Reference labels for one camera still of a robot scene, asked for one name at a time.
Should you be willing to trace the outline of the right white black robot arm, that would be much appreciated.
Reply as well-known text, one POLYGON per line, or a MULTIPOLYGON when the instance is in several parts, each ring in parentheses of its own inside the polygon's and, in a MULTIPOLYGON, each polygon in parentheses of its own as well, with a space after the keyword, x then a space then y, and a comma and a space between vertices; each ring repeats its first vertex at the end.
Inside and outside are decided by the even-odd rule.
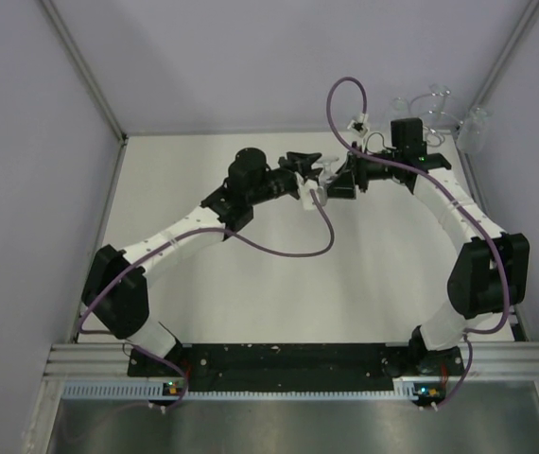
POLYGON ((351 199, 372 181, 403 185, 438 221, 458 256, 446 282, 446 301, 409 341, 408 360, 417 373, 432 373, 468 334, 490 335, 506 323, 526 296, 530 242, 489 219, 461 186, 450 162, 430 153, 419 118, 391 122, 391 146, 370 153, 347 145, 347 160, 328 185, 333 199, 351 199))

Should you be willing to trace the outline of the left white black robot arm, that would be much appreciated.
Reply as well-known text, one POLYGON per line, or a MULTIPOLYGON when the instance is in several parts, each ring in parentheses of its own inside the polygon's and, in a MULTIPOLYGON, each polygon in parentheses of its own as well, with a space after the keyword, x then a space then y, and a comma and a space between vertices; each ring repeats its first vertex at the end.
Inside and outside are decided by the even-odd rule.
POLYGON ((175 373, 182 361, 180 343, 151 315, 151 285, 170 267, 235 237, 259 203, 289 195, 309 208, 318 206, 322 172, 314 165, 320 157, 289 152, 270 168, 262 150, 240 150, 221 186, 184 218, 130 246, 105 245, 96 252, 81 293, 85 313, 115 338, 148 351, 148 363, 159 374, 175 373))

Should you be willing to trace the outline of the clear patterned wine glass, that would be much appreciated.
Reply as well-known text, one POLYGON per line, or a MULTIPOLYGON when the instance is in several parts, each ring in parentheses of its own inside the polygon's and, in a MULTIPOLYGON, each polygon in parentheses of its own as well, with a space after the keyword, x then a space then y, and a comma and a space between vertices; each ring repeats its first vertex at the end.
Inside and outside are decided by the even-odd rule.
POLYGON ((319 186, 326 187, 336 178, 336 171, 333 166, 339 161, 338 156, 328 155, 322 156, 315 164, 319 169, 320 175, 318 177, 319 186))

